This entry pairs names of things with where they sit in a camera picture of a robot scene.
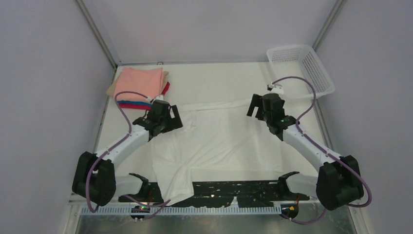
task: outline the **white table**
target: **white table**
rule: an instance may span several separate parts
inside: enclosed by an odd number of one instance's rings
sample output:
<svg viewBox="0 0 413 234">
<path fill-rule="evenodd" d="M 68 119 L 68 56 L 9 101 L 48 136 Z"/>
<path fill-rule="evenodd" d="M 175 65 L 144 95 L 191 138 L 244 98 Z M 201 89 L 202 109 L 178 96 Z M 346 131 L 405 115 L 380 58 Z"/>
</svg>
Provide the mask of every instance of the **white table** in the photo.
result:
<svg viewBox="0 0 413 234">
<path fill-rule="evenodd" d="M 206 63 L 206 64 L 172 64 L 172 65 L 136 65 L 128 66 L 135 69 L 149 70 L 163 67 L 169 71 L 171 83 L 165 100 L 174 104 L 235 101 L 251 98 L 253 94 L 264 95 L 267 93 L 266 85 L 275 80 L 274 74 L 265 62 L 249 63 Z M 124 67 L 118 67 L 117 78 Z M 285 76 L 301 76 L 299 69 L 286 68 L 282 74 Z M 304 84 L 297 83 L 297 88 L 304 88 Z M 285 113 L 298 117 L 305 111 L 311 102 L 302 100 L 285 103 Z M 144 111 L 125 109 L 128 118 L 133 121 L 142 116 Z M 314 111 L 310 111 L 301 119 L 301 124 L 318 140 L 322 141 L 321 132 Z M 128 127 L 120 114 L 114 100 L 111 98 L 104 118 L 98 149 L 103 148 L 119 136 L 124 135 Z M 131 154 L 116 171 L 116 175 L 137 173 L 156 182 L 156 176 L 152 169 L 152 160 L 148 154 L 150 143 L 140 147 Z M 196 169 L 192 171 L 193 181 L 234 181 L 234 180 L 273 180 L 279 176 L 299 171 L 305 175 L 316 176 L 316 170 L 294 148 L 282 143 L 280 145 L 283 173 L 276 172 L 250 172 L 235 171 L 221 172 L 216 170 Z"/>
</svg>

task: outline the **white laundry basket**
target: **white laundry basket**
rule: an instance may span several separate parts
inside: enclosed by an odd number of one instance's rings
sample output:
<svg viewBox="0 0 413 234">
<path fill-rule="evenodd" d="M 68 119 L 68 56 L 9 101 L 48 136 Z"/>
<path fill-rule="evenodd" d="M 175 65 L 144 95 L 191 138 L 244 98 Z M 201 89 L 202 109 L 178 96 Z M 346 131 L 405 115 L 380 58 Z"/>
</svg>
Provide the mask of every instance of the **white laundry basket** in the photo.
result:
<svg viewBox="0 0 413 234">
<path fill-rule="evenodd" d="M 314 86 L 317 98 L 336 90 L 316 52 L 308 45 L 272 48 L 267 50 L 267 56 L 274 71 L 274 81 L 287 76 L 306 78 Z M 287 79 L 279 84 L 284 88 L 285 99 L 313 97 L 311 88 L 302 80 Z"/>
</svg>

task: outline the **pink towel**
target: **pink towel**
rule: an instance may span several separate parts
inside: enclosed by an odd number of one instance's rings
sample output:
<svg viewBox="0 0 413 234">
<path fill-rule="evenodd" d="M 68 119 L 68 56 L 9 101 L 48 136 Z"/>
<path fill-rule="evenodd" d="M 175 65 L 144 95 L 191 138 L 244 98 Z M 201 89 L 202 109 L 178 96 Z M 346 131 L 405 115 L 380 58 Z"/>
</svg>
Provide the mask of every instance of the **pink towel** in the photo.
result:
<svg viewBox="0 0 413 234">
<path fill-rule="evenodd" d="M 113 96 L 123 91 L 134 91 L 155 98 L 162 92 L 163 79 L 162 68 L 144 71 L 125 67 L 116 82 Z M 117 99 L 148 102 L 144 97 L 136 94 L 121 94 Z"/>
</svg>

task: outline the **white wall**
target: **white wall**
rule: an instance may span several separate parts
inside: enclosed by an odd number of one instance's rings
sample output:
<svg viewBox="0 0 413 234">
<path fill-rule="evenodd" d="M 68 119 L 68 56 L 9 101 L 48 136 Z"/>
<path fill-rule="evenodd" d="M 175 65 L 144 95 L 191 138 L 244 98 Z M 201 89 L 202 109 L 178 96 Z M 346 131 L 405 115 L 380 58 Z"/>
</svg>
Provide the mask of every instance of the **white wall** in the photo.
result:
<svg viewBox="0 0 413 234">
<path fill-rule="evenodd" d="M 348 1 L 318 51 L 336 92 L 321 98 L 337 150 L 373 191 L 375 232 L 412 233 L 413 1 Z"/>
<path fill-rule="evenodd" d="M 0 233 L 57 232 L 111 77 L 73 0 L 0 1 Z"/>
<path fill-rule="evenodd" d="M 266 61 L 313 44 L 335 0 L 85 0 L 120 63 Z"/>
</svg>

